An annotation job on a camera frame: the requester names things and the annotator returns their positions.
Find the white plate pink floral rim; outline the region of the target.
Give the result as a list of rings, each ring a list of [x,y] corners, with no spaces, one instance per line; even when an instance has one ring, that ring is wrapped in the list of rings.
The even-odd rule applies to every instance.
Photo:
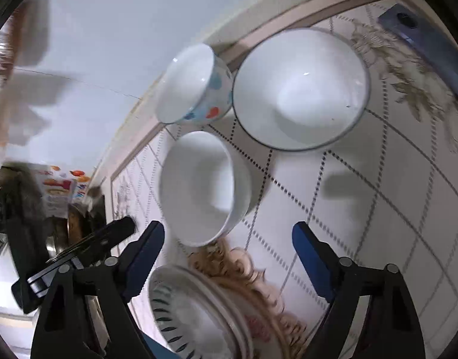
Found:
[[[224,335],[229,339],[229,352],[217,358],[289,358],[290,351],[275,317],[261,305],[248,288],[227,278],[209,278],[186,268],[198,288],[208,296],[213,312],[226,318]]]

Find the blue striped white plate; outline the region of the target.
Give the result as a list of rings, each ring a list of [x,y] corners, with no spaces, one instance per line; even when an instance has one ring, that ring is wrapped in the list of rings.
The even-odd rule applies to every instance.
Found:
[[[253,357],[253,340],[242,313],[203,274],[164,265],[150,274],[148,286],[157,328],[180,358]]]

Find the white bowl red flowers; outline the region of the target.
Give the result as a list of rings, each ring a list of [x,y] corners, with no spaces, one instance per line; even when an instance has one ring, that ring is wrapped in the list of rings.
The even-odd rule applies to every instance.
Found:
[[[248,213],[252,182],[241,154],[218,136],[190,132],[163,162],[159,202],[171,232],[188,247],[228,235]]]

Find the white bowl colourful dots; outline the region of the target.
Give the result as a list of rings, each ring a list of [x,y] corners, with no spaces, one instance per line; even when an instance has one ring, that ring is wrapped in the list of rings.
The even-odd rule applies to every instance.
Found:
[[[206,125],[232,107],[233,75],[206,44],[176,55],[155,90],[157,119],[163,124]]]

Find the plain white bowl blue rim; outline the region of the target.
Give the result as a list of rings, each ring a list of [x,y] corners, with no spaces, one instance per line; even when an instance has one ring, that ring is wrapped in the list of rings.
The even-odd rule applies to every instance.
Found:
[[[298,28],[248,54],[236,74],[233,108],[240,126],[260,144],[303,152],[343,138],[369,96],[368,68],[347,40]]]

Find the stainless steel pot with lid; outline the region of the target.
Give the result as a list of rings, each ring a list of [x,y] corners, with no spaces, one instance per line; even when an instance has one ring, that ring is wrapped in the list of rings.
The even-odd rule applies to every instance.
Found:
[[[44,221],[46,247],[50,258],[69,248],[68,221],[61,217],[48,217]]]

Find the patterned pink table mat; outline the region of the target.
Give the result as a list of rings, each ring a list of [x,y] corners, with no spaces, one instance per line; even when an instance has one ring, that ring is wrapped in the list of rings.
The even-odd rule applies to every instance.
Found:
[[[397,3],[347,0],[283,16],[352,43],[368,65],[371,95],[359,123],[315,152],[262,146],[234,113],[207,127],[241,154],[253,181],[249,212],[216,247],[168,238],[160,263],[196,262],[248,288],[275,317],[296,358],[327,310],[291,243],[306,220],[338,255],[366,267],[398,265],[415,303],[428,358],[458,358],[458,100],[408,45],[378,23]]]

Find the blue smartphone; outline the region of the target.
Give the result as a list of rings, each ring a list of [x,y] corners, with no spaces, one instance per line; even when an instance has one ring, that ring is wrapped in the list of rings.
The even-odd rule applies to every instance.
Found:
[[[398,3],[377,21],[408,43],[458,97],[458,49],[439,28]]]

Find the colourful wall sticker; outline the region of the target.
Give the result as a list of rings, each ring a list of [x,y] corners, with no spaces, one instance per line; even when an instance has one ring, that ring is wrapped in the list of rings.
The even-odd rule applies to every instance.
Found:
[[[30,174],[42,194],[48,217],[68,217],[68,206],[81,203],[89,189],[91,177],[80,169],[61,169],[56,165],[31,165]]]

